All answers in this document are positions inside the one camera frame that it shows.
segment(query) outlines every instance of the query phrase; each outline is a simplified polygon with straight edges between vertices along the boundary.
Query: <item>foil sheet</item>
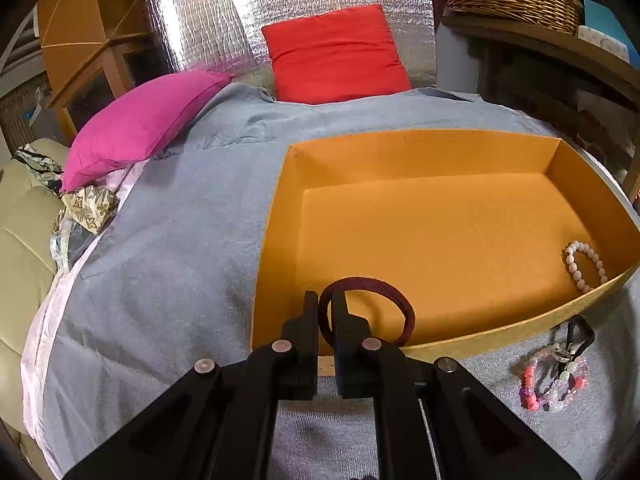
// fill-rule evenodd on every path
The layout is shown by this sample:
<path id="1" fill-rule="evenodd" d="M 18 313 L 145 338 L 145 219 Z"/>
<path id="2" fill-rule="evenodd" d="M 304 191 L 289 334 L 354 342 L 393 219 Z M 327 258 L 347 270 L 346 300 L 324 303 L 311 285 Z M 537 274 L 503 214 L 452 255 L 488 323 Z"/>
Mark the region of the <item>foil sheet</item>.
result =
<path id="1" fill-rule="evenodd" d="M 172 72 L 207 68 L 273 89 L 261 28 L 364 4 L 382 4 L 414 86 L 435 83 L 431 0 L 149 0 L 148 15 Z"/>

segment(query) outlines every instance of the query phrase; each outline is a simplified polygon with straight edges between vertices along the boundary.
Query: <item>red pillow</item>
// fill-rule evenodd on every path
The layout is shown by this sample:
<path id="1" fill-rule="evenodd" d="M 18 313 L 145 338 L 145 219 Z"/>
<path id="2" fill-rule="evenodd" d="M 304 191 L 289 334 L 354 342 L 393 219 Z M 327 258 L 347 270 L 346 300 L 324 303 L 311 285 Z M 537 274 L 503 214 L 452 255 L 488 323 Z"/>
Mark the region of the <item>red pillow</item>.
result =
<path id="1" fill-rule="evenodd" d="M 411 89 L 380 5 L 262 28 L 281 101 L 317 105 Z"/>

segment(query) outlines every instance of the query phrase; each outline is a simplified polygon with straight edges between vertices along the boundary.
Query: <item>maroon hair tie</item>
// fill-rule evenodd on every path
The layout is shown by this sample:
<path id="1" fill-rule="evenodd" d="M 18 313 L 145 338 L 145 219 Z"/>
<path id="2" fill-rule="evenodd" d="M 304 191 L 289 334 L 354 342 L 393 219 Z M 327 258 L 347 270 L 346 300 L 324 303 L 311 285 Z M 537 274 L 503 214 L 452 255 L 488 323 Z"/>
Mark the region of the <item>maroon hair tie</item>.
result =
<path id="1" fill-rule="evenodd" d="M 374 278 L 363 278 L 361 276 L 351 276 L 350 278 L 343 278 L 337 282 L 333 282 L 322 291 L 320 300 L 318 301 L 318 325 L 320 326 L 320 332 L 325 341 L 333 348 L 334 346 L 334 333 L 329 327 L 329 302 L 331 301 L 331 294 L 335 290 L 342 290 L 347 292 L 348 290 L 366 290 L 368 292 L 375 292 L 380 296 L 384 296 L 388 300 L 393 301 L 402 315 L 404 316 L 404 328 L 400 337 L 396 340 L 396 345 L 404 346 L 405 343 L 411 337 L 415 327 L 415 312 L 414 308 L 409 303 L 409 300 L 405 298 L 404 294 L 397 290 L 393 285 L 389 285 L 387 282 L 376 280 Z"/>

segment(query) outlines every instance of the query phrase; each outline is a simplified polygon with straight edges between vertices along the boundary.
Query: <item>box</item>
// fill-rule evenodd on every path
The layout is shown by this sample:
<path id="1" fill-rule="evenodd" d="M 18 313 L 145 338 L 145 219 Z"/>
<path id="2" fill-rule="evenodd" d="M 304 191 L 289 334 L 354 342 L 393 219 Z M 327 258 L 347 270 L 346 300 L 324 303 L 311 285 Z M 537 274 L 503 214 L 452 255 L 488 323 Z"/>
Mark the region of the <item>box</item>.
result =
<path id="1" fill-rule="evenodd" d="M 593 246 L 609 281 L 587 294 L 564 261 Z M 480 130 L 377 132 L 289 147 L 264 235 L 252 347 L 347 276 L 389 282 L 411 302 L 404 348 L 463 358 L 559 324 L 620 288 L 638 268 L 640 232 L 590 164 L 552 137 Z M 594 263 L 577 255 L 587 284 Z M 389 341 L 398 308 L 347 292 L 349 310 Z M 321 338 L 321 354 L 331 349 Z"/>

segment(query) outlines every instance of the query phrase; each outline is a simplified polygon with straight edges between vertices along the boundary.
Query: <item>beige leather chair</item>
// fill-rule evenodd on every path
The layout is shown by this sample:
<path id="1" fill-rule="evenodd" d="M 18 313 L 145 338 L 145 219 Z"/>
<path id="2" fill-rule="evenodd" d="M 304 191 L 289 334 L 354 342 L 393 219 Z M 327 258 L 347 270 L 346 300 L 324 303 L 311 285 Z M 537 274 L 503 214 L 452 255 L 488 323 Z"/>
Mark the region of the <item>beige leather chair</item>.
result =
<path id="1" fill-rule="evenodd" d="M 31 145 L 64 166 L 68 148 L 50 139 Z M 49 238 L 62 202 L 11 160 L 0 176 L 0 418 L 45 480 L 54 478 L 22 423 L 20 357 L 31 321 L 49 291 L 56 264 Z"/>

